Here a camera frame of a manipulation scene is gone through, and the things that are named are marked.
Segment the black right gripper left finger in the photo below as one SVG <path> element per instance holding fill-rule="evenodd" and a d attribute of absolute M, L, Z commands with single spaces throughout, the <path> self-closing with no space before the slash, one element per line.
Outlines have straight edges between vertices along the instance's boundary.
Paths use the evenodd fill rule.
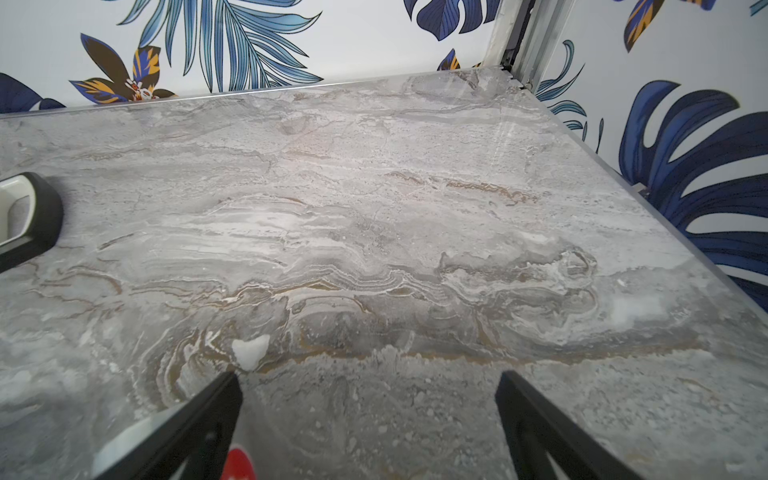
<path fill-rule="evenodd" d="M 191 400 L 128 427 L 94 457 L 96 479 L 217 479 L 243 403 L 238 377 L 218 375 Z"/>

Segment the red label plastic wrap roll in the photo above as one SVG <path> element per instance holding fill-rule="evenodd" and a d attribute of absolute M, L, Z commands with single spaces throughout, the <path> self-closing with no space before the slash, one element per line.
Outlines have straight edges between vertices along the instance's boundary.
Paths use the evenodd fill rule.
<path fill-rule="evenodd" d="M 248 452 L 239 446 L 231 446 L 220 480 L 257 480 L 253 462 Z"/>

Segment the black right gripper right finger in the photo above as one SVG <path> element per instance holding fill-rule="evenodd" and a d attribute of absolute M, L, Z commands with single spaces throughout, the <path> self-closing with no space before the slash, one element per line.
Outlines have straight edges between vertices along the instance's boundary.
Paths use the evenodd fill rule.
<path fill-rule="evenodd" d="M 519 479 L 640 477 L 517 372 L 501 374 L 495 402 Z"/>

